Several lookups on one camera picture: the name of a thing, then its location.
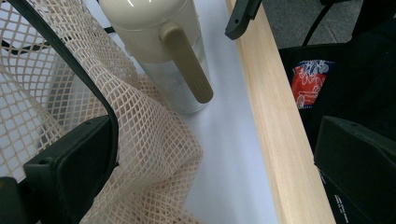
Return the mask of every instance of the beige handle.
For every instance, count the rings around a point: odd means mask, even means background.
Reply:
[[[160,29],[159,38],[195,99],[201,104],[209,102],[213,98],[212,87],[190,46],[183,28],[175,22],[168,22]]]

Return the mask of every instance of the white surface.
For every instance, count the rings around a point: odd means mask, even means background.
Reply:
[[[103,27],[109,26],[96,2],[85,2]],[[207,224],[277,223],[238,52],[224,34],[225,0],[195,0],[195,6],[215,96],[185,117],[204,149],[185,208]],[[118,36],[111,36],[123,49]]]

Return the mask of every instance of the white thermos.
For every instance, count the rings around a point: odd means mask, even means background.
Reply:
[[[101,0],[114,30],[164,100],[179,113],[213,97],[192,0]]]

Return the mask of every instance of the thermos lid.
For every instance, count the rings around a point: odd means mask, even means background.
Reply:
[[[123,30],[148,29],[176,15],[188,0],[101,0],[113,26]]]

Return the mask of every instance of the mesh net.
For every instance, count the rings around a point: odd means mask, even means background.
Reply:
[[[109,38],[84,3],[29,1],[114,109],[119,166],[82,223],[199,223],[183,209],[202,157],[184,120]],[[46,40],[9,3],[0,12],[0,176],[106,113]]]

